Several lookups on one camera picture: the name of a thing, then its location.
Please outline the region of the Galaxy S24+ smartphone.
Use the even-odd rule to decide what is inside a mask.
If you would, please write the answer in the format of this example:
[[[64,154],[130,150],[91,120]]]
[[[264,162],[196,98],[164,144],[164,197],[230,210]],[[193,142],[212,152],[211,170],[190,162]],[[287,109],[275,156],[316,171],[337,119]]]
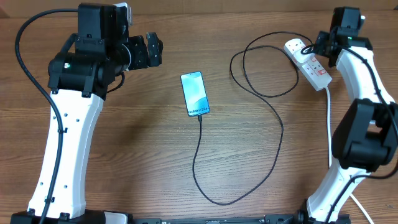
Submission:
[[[210,112],[203,75],[201,72],[186,73],[180,76],[187,114],[199,116]]]

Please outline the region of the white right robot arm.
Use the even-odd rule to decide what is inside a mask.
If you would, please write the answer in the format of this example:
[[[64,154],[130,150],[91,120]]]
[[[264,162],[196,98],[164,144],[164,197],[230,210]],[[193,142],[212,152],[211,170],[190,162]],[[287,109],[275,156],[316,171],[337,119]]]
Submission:
[[[370,40],[358,35],[364,21],[358,8],[337,7],[330,30],[301,51],[329,59],[343,77],[351,106],[331,138],[331,167],[293,223],[350,223],[348,215],[340,215],[342,206],[364,179],[375,179],[373,173],[397,149],[397,103],[377,73]]]

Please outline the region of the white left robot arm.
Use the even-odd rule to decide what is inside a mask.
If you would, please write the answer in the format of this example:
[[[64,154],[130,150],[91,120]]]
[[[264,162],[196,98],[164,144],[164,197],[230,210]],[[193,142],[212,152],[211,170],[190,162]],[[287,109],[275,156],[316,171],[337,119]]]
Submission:
[[[154,32],[130,36],[132,10],[119,4],[82,3],[76,9],[78,30],[70,35],[48,66],[41,88],[51,107],[44,160],[27,210],[12,223],[132,223],[124,212],[90,210],[85,177],[91,140],[116,77],[130,70],[157,67],[163,43]]]

